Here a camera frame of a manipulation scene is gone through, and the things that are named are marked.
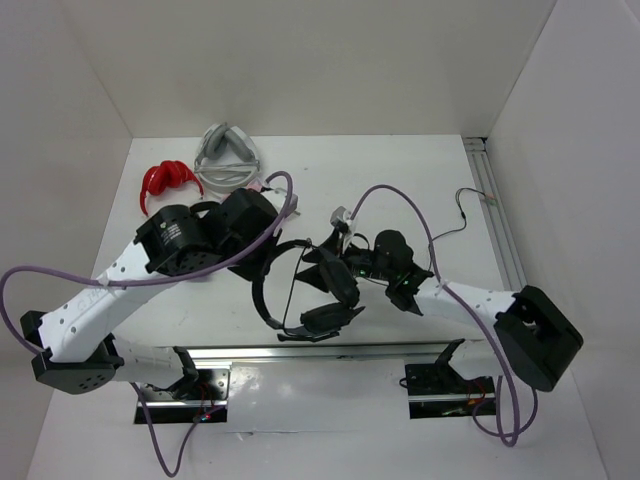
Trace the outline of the black headset with microphone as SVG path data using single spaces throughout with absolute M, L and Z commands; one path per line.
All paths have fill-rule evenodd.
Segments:
M 336 338 L 365 310 L 357 281 L 343 260 L 334 258 L 321 263 L 304 261 L 304 255 L 314 246 L 309 239 L 278 244 L 268 254 L 259 276 L 252 281 L 254 308 L 280 342 L 318 343 Z M 265 285 L 274 264 L 293 250 L 298 250 L 300 255 L 288 283 L 282 313 L 276 315 L 269 308 Z M 320 266 L 328 290 L 318 290 L 294 278 L 296 273 L 313 265 Z

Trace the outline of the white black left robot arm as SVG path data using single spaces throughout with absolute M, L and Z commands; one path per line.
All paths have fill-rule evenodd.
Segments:
M 189 397 L 199 372 L 186 348 L 135 344 L 117 337 L 115 329 L 178 282 L 225 269 L 257 279 L 294 210 L 293 199 L 272 189 L 240 188 L 221 202 L 158 210 L 75 297 L 54 311 L 21 317 L 26 341 L 39 350 L 31 361 L 36 381 L 70 395 L 115 381 Z

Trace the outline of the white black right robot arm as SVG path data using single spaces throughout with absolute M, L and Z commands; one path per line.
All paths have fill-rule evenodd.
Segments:
M 465 360 L 470 349 L 458 342 L 436 369 L 438 384 L 448 392 L 460 391 L 475 377 L 498 374 L 550 392 L 584 345 L 577 328 L 540 288 L 485 290 L 445 282 L 415 263 L 413 249 L 397 230 L 382 231 L 370 248 L 347 245 L 334 231 L 303 259 L 310 266 L 297 280 L 332 294 L 344 310 L 359 301 L 357 280 L 377 280 L 401 312 L 478 327 L 485 347 Z

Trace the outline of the grey white headphones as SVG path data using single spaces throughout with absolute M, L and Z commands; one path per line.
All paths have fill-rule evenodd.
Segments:
M 212 195 L 223 196 L 248 186 L 261 174 L 257 146 L 240 127 L 213 124 L 203 134 L 193 172 Z

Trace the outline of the red headphones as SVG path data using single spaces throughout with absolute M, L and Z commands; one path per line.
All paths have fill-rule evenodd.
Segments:
M 194 183 L 200 196 L 204 196 L 204 188 L 195 173 L 179 160 L 165 160 L 147 170 L 143 176 L 139 193 L 139 206 L 145 216 L 149 216 L 147 196 L 160 196 L 167 189 L 177 189 L 186 183 Z

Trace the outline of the aluminium table edge rail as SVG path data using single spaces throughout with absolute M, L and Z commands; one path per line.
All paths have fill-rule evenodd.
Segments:
M 446 343 L 399 343 L 399 344 L 354 344 L 354 345 L 285 345 L 266 347 L 148 347 L 111 340 L 100 346 L 89 357 L 91 363 L 142 363 L 150 360 L 171 358 L 178 365 L 201 367 L 206 362 L 223 361 L 287 361 L 287 360 L 361 360 L 378 358 L 413 359 L 444 355 L 450 363 L 497 361 L 495 352 L 486 341 L 463 341 Z

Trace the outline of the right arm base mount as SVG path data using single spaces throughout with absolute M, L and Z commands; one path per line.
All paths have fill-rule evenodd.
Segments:
M 406 364 L 398 381 L 408 395 L 411 419 L 494 416 L 495 384 L 490 377 L 465 380 L 449 366 Z

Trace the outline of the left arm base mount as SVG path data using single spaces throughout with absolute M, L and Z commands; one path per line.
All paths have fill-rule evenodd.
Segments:
M 197 366 L 197 372 L 195 380 L 174 390 L 139 386 L 154 425 L 227 422 L 231 364 L 205 363 Z

